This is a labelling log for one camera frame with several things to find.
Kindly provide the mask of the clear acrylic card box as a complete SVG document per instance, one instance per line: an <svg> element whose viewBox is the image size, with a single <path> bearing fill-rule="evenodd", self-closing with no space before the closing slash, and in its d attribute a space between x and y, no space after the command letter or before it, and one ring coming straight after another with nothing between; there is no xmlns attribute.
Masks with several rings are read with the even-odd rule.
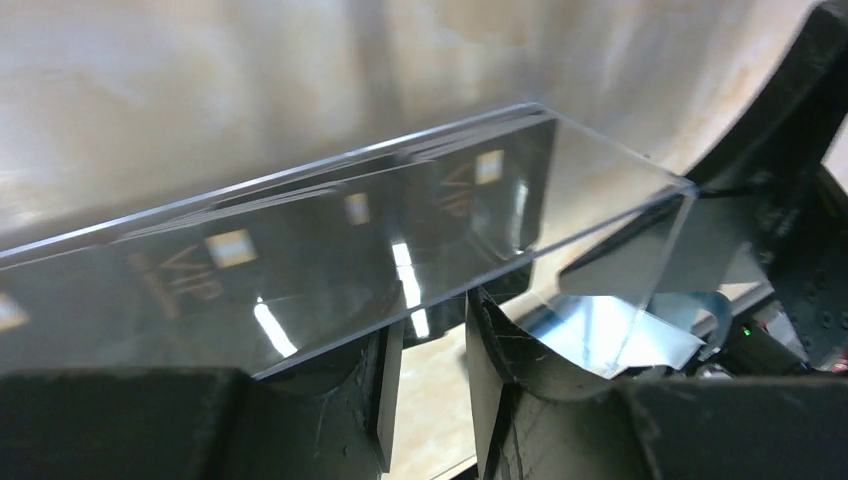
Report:
<svg viewBox="0 0 848 480"><path fill-rule="evenodd" d="M692 186L540 106L1 242L1 368L263 378L557 254Z"/></svg>

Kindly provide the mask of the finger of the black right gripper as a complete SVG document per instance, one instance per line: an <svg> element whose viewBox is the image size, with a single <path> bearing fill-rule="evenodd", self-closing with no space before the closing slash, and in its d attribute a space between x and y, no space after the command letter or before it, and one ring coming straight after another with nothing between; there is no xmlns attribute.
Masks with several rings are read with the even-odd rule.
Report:
<svg viewBox="0 0 848 480"><path fill-rule="evenodd" d="M847 221L822 183L847 115L847 5L821 1L751 106L687 173L692 202L651 206L559 275L562 292L652 293L807 278Z"/></svg>

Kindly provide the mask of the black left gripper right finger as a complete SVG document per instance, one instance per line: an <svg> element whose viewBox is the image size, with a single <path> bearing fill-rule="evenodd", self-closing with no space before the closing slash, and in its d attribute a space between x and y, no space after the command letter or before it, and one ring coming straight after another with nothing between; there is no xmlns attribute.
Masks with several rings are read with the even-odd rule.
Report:
<svg viewBox="0 0 848 480"><path fill-rule="evenodd" d="M481 288L466 296L466 356L480 478L635 478L613 382L523 331Z"/></svg>

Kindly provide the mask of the blue leather card holder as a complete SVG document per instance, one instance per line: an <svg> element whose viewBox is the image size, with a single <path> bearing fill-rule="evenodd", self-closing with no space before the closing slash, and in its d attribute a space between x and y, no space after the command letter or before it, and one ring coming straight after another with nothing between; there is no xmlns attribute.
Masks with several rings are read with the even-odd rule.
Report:
<svg viewBox="0 0 848 480"><path fill-rule="evenodd" d="M639 308L615 296L559 295L517 321L543 345L604 379L629 368L681 370L723 347L732 304L719 291L669 292Z"/></svg>

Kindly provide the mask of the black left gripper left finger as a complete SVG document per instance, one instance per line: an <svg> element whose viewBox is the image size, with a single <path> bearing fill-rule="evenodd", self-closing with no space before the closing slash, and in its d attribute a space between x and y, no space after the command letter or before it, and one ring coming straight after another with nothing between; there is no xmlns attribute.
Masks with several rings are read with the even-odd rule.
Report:
<svg viewBox="0 0 848 480"><path fill-rule="evenodd" d="M392 459L403 337L396 322L252 382L226 478L380 478Z"/></svg>

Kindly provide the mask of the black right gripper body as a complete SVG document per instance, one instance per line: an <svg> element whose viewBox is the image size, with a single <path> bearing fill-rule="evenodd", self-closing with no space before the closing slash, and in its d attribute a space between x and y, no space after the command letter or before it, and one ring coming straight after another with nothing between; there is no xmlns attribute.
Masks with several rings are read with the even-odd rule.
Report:
<svg viewBox="0 0 848 480"><path fill-rule="evenodd" d="M846 376L847 193L825 167L768 281L772 292L735 315L718 365L732 376Z"/></svg>

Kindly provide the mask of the black credit cards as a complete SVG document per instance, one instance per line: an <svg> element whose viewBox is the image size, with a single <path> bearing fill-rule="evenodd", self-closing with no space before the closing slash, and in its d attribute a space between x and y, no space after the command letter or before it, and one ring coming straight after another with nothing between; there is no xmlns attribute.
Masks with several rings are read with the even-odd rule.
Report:
<svg viewBox="0 0 848 480"><path fill-rule="evenodd" d="M525 260L559 124L537 112L1 271L1 366L323 352Z"/></svg>

